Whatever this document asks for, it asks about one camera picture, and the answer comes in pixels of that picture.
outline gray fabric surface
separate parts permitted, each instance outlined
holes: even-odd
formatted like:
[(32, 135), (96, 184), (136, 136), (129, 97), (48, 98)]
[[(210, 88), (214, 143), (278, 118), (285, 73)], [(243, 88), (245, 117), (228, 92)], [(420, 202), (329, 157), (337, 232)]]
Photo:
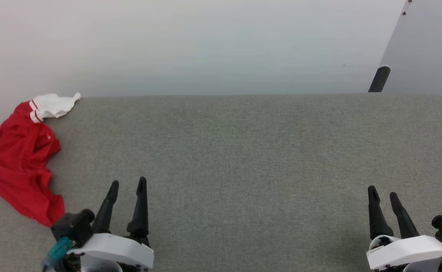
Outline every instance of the gray fabric surface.
[[(367, 187), (421, 234), (442, 214), (442, 98), (383, 94), (82, 98), (47, 122), (68, 212), (120, 181), (125, 235), (148, 181), (154, 271), (368, 271)], [(0, 199), (0, 271), (39, 270), (50, 230)]]

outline red stripe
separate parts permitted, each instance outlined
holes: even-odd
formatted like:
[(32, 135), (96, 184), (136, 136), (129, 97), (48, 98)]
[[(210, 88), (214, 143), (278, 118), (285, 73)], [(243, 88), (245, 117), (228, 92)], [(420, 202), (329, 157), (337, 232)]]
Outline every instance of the red stripe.
[(36, 119), (38, 119), (38, 121), (42, 122), (41, 119), (38, 118), (38, 115), (36, 115), (36, 110), (35, 110), (35, 117), (36, 117)]

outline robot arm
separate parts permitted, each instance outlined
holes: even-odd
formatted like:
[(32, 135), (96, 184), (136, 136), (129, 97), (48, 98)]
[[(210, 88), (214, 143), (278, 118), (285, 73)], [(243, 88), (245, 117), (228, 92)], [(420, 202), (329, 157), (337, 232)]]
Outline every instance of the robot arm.
[(147, 180), (140, 178), (137, 202), (132, 221), (127, 226), (129, 236), (111, 234), (110, 219), (117, 201), (119, 182), (114, 181), (97, 217), (91, 210), (66, 213), (51, 230), (57, 245), (42, 262), (43, 271), (52, 267), (57, 272), (148, 272), (154, 265), (154, 251), (147, 235)]
[(435, 237), (419, 235), (407, 210), (396, 193), (390, 194), (392, 210), (397, 216), (402, 239), (393, 236), (387, 225), (380, 198), (374, 186), (368, 188), (370, 238), (367, 259), (370, 269), (386, 272), (438, 272), (442, 271), (442, 215), (433, 219), (439, 231)]

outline red shirt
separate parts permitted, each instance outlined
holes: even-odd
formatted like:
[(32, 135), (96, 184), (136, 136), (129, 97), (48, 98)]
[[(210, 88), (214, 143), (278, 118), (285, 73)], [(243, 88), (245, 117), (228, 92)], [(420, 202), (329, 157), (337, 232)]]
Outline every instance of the red shirt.
[(20, 214), (51, 227), (65, 213), (62, 196), (48, 189), (46, 168), (60, 143), (35, 117), (31, 102), (21, 103), (0, 126), (0, 196)]

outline white wall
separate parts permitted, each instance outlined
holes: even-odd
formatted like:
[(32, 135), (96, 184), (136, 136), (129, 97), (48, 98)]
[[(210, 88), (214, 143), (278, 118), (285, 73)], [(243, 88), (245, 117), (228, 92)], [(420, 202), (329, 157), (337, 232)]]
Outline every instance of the white wall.
[(442, 95), (442, 1), (407, 6), (381, 64), (391, 68), (384, 93)]
[(405, 0), (0, 0), (0, 123), (44, 93), (364, 93)]

